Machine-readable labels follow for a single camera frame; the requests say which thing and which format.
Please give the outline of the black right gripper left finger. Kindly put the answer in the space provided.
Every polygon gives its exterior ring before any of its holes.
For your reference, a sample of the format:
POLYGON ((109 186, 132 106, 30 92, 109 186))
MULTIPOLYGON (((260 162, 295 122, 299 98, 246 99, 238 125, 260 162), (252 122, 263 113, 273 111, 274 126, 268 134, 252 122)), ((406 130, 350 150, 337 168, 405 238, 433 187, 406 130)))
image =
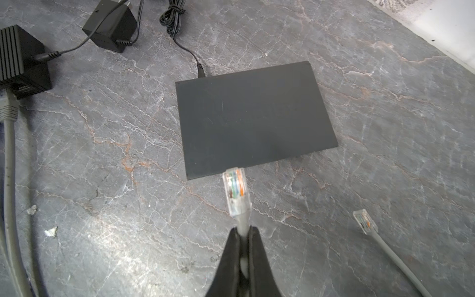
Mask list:
POLYGON ((215 277, 206 297, 237 297, 240 278, 240 236, 237 228, 229 232, 215 277))

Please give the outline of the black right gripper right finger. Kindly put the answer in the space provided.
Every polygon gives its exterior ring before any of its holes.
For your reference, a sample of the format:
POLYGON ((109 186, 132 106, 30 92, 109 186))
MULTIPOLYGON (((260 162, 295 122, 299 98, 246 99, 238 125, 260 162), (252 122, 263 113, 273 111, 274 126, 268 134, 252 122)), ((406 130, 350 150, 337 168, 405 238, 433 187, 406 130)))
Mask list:
POLYGON ((259 229, 249 229, 249 296, 281 297, 273 277, 259 229))

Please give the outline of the dark grey switch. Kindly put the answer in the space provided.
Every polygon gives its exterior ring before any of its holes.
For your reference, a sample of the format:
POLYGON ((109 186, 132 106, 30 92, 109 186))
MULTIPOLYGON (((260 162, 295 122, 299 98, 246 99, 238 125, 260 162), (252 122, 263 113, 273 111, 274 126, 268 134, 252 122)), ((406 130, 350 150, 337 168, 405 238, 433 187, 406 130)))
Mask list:
POLYGON ((309 62, 176 83, 187 179, 332 149, 309 62))

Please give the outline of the small black adapter with cable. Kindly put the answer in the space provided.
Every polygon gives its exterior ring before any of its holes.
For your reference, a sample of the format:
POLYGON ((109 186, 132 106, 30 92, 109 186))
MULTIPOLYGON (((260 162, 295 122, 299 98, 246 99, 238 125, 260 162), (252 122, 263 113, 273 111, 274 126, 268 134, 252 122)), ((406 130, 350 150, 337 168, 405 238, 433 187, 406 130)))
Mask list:
POLYGON ((160 24, 166 28, 167 34, 171 37, 173 42, 182 50, 188 52, 195 60, 198 71, 198 78, 205 78, 205 71, 203 65, 200 63, 196 54, 190 49, 180 44, 177 36, 181 30, 181 16, 185 13, 184 0, 169 0, 167 10, 160 16, 160 24))

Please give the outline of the black power adapter with cable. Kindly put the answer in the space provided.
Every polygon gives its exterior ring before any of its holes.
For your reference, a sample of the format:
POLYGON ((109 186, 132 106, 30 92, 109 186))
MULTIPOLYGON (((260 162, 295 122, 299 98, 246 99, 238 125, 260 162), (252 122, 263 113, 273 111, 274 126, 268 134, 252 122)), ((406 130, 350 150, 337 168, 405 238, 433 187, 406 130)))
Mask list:
POLYGON ((134 16, 130 1, 100 1, 82 27, 87 34, 83 42, 71 49, 36 54, 32 61, 46 63, 79 49, 89 40, 102 49, 123 53, 126 47, 132 46, 139 38, 144 4, 145 1, 141 0, 137 16, 134 16))

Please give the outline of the black ribbed network switch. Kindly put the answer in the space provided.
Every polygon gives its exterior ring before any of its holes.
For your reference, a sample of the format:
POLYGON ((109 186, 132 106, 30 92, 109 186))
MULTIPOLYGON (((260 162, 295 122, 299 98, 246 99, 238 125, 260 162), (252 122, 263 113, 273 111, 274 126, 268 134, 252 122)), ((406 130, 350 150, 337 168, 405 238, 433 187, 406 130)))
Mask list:
POLYGON ((33 61, 45 46, 18 25, 1 29, 1 89, 24 99, 53 88, 47 64, 33 61))

